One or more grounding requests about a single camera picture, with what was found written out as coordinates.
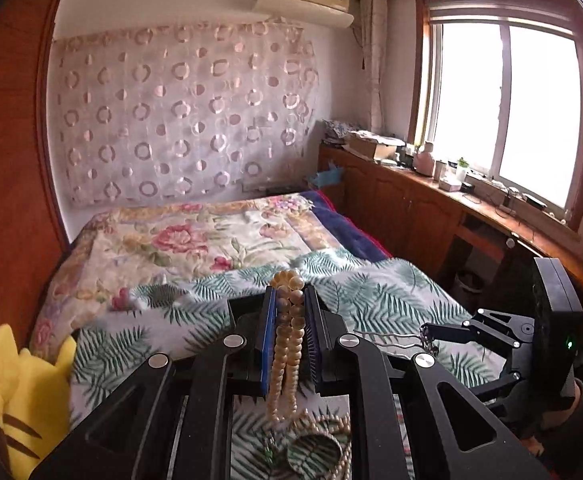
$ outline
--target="wall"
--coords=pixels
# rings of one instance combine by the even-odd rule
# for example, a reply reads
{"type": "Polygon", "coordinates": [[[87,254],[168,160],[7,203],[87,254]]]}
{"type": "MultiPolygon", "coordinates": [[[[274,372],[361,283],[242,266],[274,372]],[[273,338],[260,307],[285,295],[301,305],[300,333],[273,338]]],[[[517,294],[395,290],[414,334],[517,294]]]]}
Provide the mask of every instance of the wall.
{"type": "MultiPolygon", "coordinates": [[[[383,104],[387,131],[407,138],[415,73],[415,0],[388,0],[387,65],[383,104]]],[[[579,229],[583,239],[583,220],[579,229]]]]}
{"type": "MultiPolygon", "coordinates": [[[[253,22],[264,17],[251,12],[256,0],[61,0],[56,15],[55,38],[90,34],[103,30],[174,22],[253,22]]],[[[320,86],[314,117],[359,121],[357,91],[361,84],[362,52],[351,29],[335,30],[306,25],[305,35],[313,42],[320,86]]],[[[54,139],[49,139],[51,149],[54,139]]],[[[318,139],[310,158],[317,158],[318,139]]],[[[58,168],[54,171],[54,180],[58,168]]],[[[105,207],[76,209],[61,189],[58,194],[63,221],[70,240],[91,216],[105,207]]],[[[214,200],[246,198],[226,193],[214,200]]]]}

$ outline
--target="air conditioner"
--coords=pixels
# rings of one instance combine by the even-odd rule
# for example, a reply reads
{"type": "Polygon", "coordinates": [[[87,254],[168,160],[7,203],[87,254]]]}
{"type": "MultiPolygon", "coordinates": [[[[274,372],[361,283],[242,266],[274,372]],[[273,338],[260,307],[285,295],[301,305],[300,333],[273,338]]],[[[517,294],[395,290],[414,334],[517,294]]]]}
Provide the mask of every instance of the air conditioner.
{"type": "Polygon", "coordinates": [[[353,22],[349,0],[258,0],[254,11],[327,27],[345,28],[353,22]]]}

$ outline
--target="silver screw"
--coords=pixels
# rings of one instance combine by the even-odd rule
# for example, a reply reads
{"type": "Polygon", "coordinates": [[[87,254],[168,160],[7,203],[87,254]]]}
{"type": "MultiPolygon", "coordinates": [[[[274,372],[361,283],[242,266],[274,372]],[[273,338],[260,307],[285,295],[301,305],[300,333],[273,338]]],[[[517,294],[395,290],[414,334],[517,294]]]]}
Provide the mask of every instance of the silver screw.
{"type": "Polygon", "coordinates": [[[244,337],[238,334],[230,334],[222,342],[227,348],[238,348],[244,343],[244,337]]]}
{"type": "Polygon", "coordinates": [[[358,346],[358,343],[360,343],[361,340],[358,339],[358,337],[354,336],[353,334],[345,334],[341,335],[338,338],[338,342],[342,346],[346,346],[347,348],[353,348],[354,346],[358,346]]]}
{"type": "Polygon", "coordinates": [[[152,368],[162,368],[164,366],[167,366],[168,362],[169,357],[167,357],[164,354],[153,354],[149,358],[149,366],[151,366],[152,368]]]}
{"type": "Polygon", "coordinates": [[[420,368],[431,368],[436,359],[432,355],[422,353],[414,357],[414,361],[420,368]]]}

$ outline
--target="curtain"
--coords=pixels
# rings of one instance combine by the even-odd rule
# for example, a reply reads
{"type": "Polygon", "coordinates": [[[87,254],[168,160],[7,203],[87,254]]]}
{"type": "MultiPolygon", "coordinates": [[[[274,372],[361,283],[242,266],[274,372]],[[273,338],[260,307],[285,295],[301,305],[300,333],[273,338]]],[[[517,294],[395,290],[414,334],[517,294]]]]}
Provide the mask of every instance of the curtain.
{"type": "Polygon", "coordinates": [[[385,69],[387,47],[387,0],[361,0],[363,22],[363,56],[367,92],[367,127],[382,133],[382,99],[380,84],[385,69]]]}
{"type": "Polygon", "coordinates": [[[107,31],[56,42],[49,66],[52,156],[76,205],[212,198],[307,169],[318,72],[296,25],[107,31]]]}

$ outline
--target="window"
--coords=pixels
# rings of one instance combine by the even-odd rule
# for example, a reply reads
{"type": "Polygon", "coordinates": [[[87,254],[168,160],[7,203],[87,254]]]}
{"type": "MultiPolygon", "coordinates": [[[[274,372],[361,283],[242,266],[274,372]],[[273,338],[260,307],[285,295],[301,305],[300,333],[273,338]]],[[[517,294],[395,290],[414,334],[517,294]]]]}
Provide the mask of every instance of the window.
{"type": "Polygon", "coordinates": [[[414,140],[564,218],[583,170],[583,52],[572,16],[531,0],[424,1],[431,55],[414,140]]]}

